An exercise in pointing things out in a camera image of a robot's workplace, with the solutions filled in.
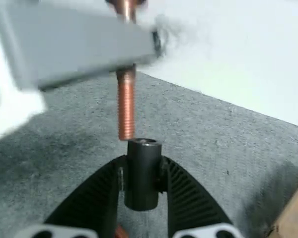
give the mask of white object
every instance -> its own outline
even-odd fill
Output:
[[[45,112],[39,91],[20,91],[14,84],[0,42],[0,139],[28,123],[35,115]]]
[[[218,232],[227,232],[227,234],[232,235],[233,238],[243,238],[238,229],[226,223],[178,231],[174,234],[173,238],[183,238],[186,236],[194,238],[217,238]]]
[[[63,227],[47,224],[32,225],[19,231],[14,238],[98,238],[90,229]]]

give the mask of black cylindrical nut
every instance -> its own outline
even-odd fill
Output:
[[[155,187],[162,145],[152,139],[128,142],[125,205],[134,211],[148,211],[158,205]]]

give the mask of cardboard box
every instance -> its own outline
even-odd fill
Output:
[[[276,220],[268,238],[298,238],[298,190]]]

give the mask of copper threaded rod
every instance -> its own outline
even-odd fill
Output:
[[[136,22],[137,0],[114,0],[118,15],[126,22]],[[135,99],[134,87],[136,65],[116,72],[118,80],[118,127],[119,139],[129,140],[135,135]]]

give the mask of gray carpet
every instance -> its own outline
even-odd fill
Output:
[[[46,94],[50,110],[0,142],[0,238],[44,220],[90,174],[126,152],[114,75]],[[266,231],[298,187],[298,127],[138,74],[137,136],[214,196],[245,237]],[[132,238],[166,237],[166,197],[119,209]]]

